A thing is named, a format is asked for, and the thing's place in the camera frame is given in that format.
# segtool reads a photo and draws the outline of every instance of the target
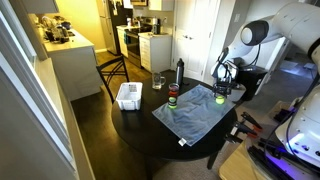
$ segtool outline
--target tennis ball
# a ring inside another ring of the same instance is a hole
[[[218,96],[216,98],[216,103],[217,104],[223,104],[224,103],[224,97],[223,96]]]

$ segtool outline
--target water bottle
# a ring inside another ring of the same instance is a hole
[[[177,63],[177,70],[176,70],[176,83],[181,86],[183,80],[183,71],[184,71],[184,62],[180,58]]]

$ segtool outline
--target countertop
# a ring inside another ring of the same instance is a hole
[[[152,32],[139,33],[139,36],[145,39],[172,37],[169,33],[153,34]]]
[[[82,36],[76,30],[70,29],[69,31],[73,32],[75,34],[75,36],[70,36],[68,42],[65,42],[63,44],[53,43],[53,42],[49,42],[49,41],[44,42],[44,47],[45,47],[46,51],[48,53],[54,53],[54,52],[58,52],[58,51],[72,50],[75,48],[94,46],[93,43],[91,43],[88,39],[86,39],[84,36]]]
[[[117,29],[125,30],[125,29],[134,29],[134,28],[139,28],[139,26],[127,26],[127,25],[120,25],[117,26]]]

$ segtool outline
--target cloth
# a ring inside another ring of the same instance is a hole
[[[168,103],[152,111],[179,138],[189,146],[205,136],[233,107],[234,103],[225,99],[223,104],[215,102],[213,92],[202,85],[178,97],[177,108]]]

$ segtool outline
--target white basket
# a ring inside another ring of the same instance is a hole
[[[141,91],[141,82],[122,83],[116,98],[119,108],[121,110],[139,110]]]

